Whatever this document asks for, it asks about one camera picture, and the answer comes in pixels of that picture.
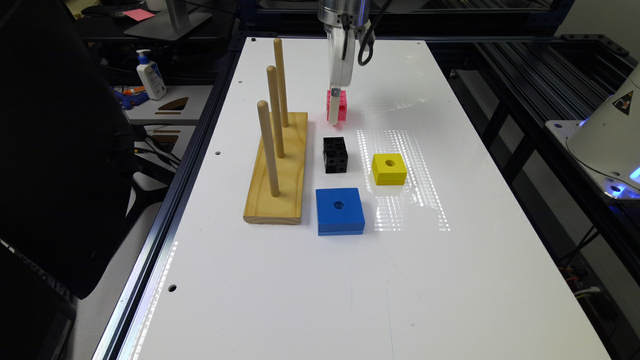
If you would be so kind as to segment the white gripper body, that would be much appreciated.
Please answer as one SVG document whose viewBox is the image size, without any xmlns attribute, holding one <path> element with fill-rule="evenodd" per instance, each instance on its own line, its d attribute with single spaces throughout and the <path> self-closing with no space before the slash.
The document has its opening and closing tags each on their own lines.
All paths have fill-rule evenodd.
<svg viewBox="0 0 640 360">
<path fill-rule="evenodd" d="M 350 85 L 356 42 L 361 50 L 367 45 L 365 35 L 371 26 L 369 0 L 320 0 L 318 19 L 324 24 L 329 42 L 329 88 Z"/>
</svg>

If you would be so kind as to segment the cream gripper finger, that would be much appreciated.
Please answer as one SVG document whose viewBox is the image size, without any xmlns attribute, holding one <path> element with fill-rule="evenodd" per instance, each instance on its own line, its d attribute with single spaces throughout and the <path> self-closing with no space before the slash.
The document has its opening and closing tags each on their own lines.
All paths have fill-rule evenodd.
<svg viewBox="0 0 640 360">
<path fill-rule="evenodd" d="M 339 122 L 341 94 L 342 90 L 340 88 L 331 88 L 329 90 L 327 115 L 328 122 L 331 125 L 337 125 Z"/>
</svg>

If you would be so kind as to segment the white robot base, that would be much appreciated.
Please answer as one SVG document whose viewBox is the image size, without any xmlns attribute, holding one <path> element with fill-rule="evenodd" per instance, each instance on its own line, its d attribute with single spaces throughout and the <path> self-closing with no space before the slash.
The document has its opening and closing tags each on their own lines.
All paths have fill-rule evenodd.
<svg viewBox="0 0 640 360">
<path fill-rule="evenodd" d="M 584 120 L 546 123 L 604 196 L 639 199 L 639 70 Z"/>
</svg>

